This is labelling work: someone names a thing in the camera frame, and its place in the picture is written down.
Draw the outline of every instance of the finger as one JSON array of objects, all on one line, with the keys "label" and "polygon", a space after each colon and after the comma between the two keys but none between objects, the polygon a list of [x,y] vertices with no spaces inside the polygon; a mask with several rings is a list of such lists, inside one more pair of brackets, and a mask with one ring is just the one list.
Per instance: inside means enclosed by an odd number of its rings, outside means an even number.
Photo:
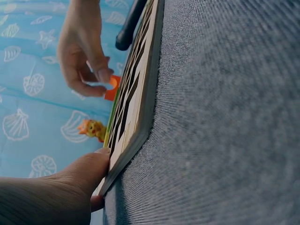
[{"label": "finger", "polygon": [[104,207],[104,199],[101,195],[92,196],[90,198],[90,210],[91,212],[95,212]]},{"label": "finger", "polygon": [[106,88],[103,86],[90,86],[82,82],[78,72],[73,67],[62,67],[62,73],[67,85],[86,97],[101,97],[105,94]]},{"label": "finger", "polygon": [[81,79],[82,81],[86,82],[98,82],[98,79],[96,78],[95,74],[91,72],[90,67],[88,64],[84,64],[80,69],[79,69]]},{"label": "finger", "polygon": [[112,75],[108,68],[108,60],[104,56],[100,36],[98,35],[83,35],[82,49],[84,50],[90,66],[96,75],[99,82],[108,83]]},{"label": "finger", "polygon": [[86,154],[65,168],[62,173],[72,178],[82,191],[91,196],[106,176],[109,153],[109,148],[102,148],[95,153]]}]

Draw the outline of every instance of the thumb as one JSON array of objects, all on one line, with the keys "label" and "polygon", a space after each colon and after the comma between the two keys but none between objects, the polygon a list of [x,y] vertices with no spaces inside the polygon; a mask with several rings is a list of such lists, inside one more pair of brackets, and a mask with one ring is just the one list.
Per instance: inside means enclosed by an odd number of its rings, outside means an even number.
[{"label": "thumb", "polygon": [[95,153],[88,153],[80,157],[61,172],[64,176],[75,180],[82,191],[92,195],[107,174],[109,155],[109,148],[99,149]]},{"label": "thumb", "polygon": [[103,53],[100,37],[94,39],[86,37],[86,39],[82,48],[95,76],[99,82],[108,83],[113,71],[108,68],[108,60]]}]

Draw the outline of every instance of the fingernail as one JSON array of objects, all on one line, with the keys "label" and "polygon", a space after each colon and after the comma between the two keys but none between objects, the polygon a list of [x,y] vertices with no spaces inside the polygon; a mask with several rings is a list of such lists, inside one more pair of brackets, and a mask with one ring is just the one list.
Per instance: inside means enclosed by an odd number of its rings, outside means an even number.
[{"label": "fingernail", "polygon": [[103,68],[97,71],[97,77],[100,82],[108,83],[111,79],[111,71],[108,68]]},{"label": "fingernail", "polygon": [[104,154],[104,155],[109,155],[111,152],[110,148],[101,148],[98,149],[97,151],[95,151],[95,153],[100,153],[100,154]]}]

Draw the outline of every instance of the gray carpet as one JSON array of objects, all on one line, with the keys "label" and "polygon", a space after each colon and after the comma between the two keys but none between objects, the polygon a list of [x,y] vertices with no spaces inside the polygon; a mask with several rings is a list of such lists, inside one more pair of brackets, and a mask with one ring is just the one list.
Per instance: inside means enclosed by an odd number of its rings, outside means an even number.
[{"label": "gray carpet", "polygon": [[156,98],[106,224],[300,224],[299,0],[165,0]]}]

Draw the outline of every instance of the black handle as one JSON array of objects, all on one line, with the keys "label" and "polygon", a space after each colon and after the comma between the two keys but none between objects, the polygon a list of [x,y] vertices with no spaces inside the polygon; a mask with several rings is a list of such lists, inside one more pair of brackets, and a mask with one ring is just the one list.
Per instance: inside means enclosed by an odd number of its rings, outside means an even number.
[{"label": "black handle", "polygon": [[116,48],[126,51],[133,41],[133,33],[143,12],[147,0],[135,0],[126,18],[122,30],[117,35]]}]

